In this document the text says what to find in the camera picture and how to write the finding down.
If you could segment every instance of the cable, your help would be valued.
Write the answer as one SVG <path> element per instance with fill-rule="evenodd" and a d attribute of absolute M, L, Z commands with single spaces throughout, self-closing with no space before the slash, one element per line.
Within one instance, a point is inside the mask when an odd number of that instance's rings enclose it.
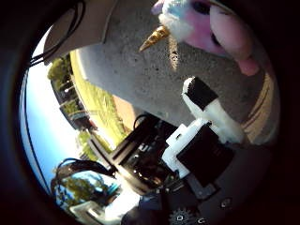
<path fill-rule="evenodd" d="M 79 4 L 82 5 L 81 14 L 79 17 Z M 74 32 L 77 30 L 79 25 L 83 21 L 83 17 L 85 14 L 86 5 L 83 0 L 79 0 L 76 5 L 72 7 L 74 10 L 73 18 L 69 24 L 68 30 L 66 34 L 56 43 L 54 44 L 50 49 L 46 50 L 45 52 L 38 54 L 34 57 L 32 57 L 29 61 L 28 67 L 33 67 L 41 62 L 44 62 L 46 59 L 49 59 L 61 46 L 62 44 L 71 36 L 74 34 Z"/>
<path fill-rule="evenodd" d="M 37 165 L 37 170 L 41 176 L 41 179 L 42 179 L 42 182 L 44 183 L 45 185 L 45 188 L 47 189 L 48 193 L 51 194 L 51 191 L 49 189 L 49 186 L 47 184 L 47 181 L 46 181 L 46 178 L 44 176 L 44 173 L 39 165 L 39 162 L 38 162 L 38 156 L 36 154 L 36 151 L 35 151 L 35 147 L 33 145 L 33 142 L 32 142 L 32 139 L 31 139 L 31 134 L 30 134 L 30 130 L 29 130 L 29 124 L 28 124 L 28 116 L 27 116 L 27 79 L 28 79 L 28 73 L 25 74 L 24 76 L 24 89 L 23 89 L 23 100 L 24 100 L 24 118 L 25 118 L 25 130 L 26 130 L 26 134 L 27 134 L 27 138 L 28 138 L 28 141 L 29 141 L 29 146 L 30 146 L 30 150 L 31 150 L 31 153 L 32 153 L 32 156 L 36 162 L 36 165 Z"/>

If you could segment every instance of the screw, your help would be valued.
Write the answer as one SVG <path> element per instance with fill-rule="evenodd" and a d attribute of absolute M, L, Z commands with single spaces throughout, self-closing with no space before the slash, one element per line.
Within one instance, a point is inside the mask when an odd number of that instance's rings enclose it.
<path fill-rule="evenodd" d="M 226 198 L 221 202 L 221 208 L 228 208 L 232 204 L 231 198 Z"/>

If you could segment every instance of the sky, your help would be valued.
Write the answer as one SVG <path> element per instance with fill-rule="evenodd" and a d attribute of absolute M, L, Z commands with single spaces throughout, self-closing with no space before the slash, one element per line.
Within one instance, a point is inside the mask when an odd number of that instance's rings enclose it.
<path fill-rule="evenodd" d="M 35 54 L 42 53 L 45 37 L 39 42 Z M 48 69 L 40 63 L 31 67 L 27 80 L 27 118 L 31 140 L 43 175 L 48 184 L 53 178 L 53 168 L 65 158 L 79 158 L 80 150 L 76 146 L 75 137 L 78 131 L 68 123 L 59 110 L 53 93 Z M 22 136 L 26 154 L 41 185 L 44 183 L 37 169 L 29 142 L 24 134 L 23 111 L 21 111 Z"/>

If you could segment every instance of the grass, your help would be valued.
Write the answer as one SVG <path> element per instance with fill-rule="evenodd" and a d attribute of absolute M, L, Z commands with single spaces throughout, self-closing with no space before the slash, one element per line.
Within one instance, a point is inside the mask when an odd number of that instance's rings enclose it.
<path fill-rule="evenodd" d="M 83 79 L 75 52 L 70 53 L 70 58 L 75 85 L 80 93 L 83 105 L 90 112 L 90 116 L 96 125 L 111 138 L 115 145 L 119 144 L 126 138 L 127 133 L 122 120 L 117 114 L 113 96 Z"/>

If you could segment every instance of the plush toy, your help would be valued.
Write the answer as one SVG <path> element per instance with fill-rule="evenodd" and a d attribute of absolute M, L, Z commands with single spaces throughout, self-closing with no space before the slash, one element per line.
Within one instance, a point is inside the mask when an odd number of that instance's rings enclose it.
<path fill-rule="evenodd" d="M 208 0 L 158 0 L 152 13 L 162 24 L 141 46 L 150 47 L 169 34 L 178 41 L 221 56 L 232 57 L 251 76 L 260 67 L 252 58 L 253 40 L 247 26 L 229 9 Z"/>

